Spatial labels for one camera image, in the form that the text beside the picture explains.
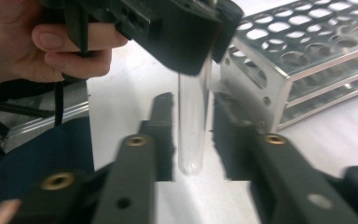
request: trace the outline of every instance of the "human hand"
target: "human hand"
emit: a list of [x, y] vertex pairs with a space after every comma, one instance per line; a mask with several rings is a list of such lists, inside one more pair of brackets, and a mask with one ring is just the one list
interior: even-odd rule
[[89, 24], [92, 57], [81, 58], [63, 24], [40, 24], [43, 7], [37, 0], [0, 0], [0, 83], [18, 78], [36, 82], [72, 77], [98, 77], [110, 68], [111, 49], [127, 39], [114, 24]]
[[7, 224], [17, 213], [21, 205], [20, 200], [8, 200], [0, 203], [0, 224]]

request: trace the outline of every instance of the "clear glass test tube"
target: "clear glass test tube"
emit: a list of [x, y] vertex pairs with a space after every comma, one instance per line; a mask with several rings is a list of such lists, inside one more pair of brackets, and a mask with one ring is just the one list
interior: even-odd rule
[[179, 76], [178, 165], [184, 175], [195, 175], [202, 167], [211, 69], [209, 57], [197, 77]]

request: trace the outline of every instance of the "white table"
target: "white table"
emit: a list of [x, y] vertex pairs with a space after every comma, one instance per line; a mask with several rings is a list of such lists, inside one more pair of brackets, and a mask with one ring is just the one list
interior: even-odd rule
[[[250, 15], [293, 1], [235, 2]], [[140, 120], [148, 118], [155, 96], [167, 91], [175, 96], [177, 93], [177, 74], [133, 41], [113, 53], [110, 73], [88, 81], [96, 168], [114, 159], [123, 137], [137, 133]], [[213, 75], [218, 73], [215, 66]], [[280, 134], [291, 139], [314, 167], [339, 176], [344, 167], [358, 165], [358, 96], [304, 119]], [[258, 223], [248, 183], [225, 180], [210, 132], [206, 138], [203, 168], [198, 175], [182, 175], [174, 157], [175, 182], [156, 184], [157, 223]]]

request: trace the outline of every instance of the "dark blue pants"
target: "dark blue pants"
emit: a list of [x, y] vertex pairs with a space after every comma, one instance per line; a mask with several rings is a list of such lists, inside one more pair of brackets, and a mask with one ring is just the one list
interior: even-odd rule
[[68, 121], [0, 155], [0, 202], [21, 198], [59, 170], [94, 172], [89, 118]]

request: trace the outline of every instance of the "finger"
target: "finger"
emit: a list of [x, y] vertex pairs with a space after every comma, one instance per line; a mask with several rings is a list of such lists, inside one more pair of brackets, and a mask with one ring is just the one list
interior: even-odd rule
[[[43, 51], [74, 52], [79, 48], [69, 39], [63, 24], [40, 24], [32, 33], [34, 44]], [[127, 43], [114, 24], [89, 23], [89, 50], [113, 49]]]
[[98, 50], [92, 52], [92, 57], [82, 58], [74, 53], [48, 52], [45, 63], [60, 70], [71, 77], [100, 77], [110, 70], [112, 50]]
[[0, 224], [7, 224], [20, 208], [20, 200], [8, 200], [0, 203]]

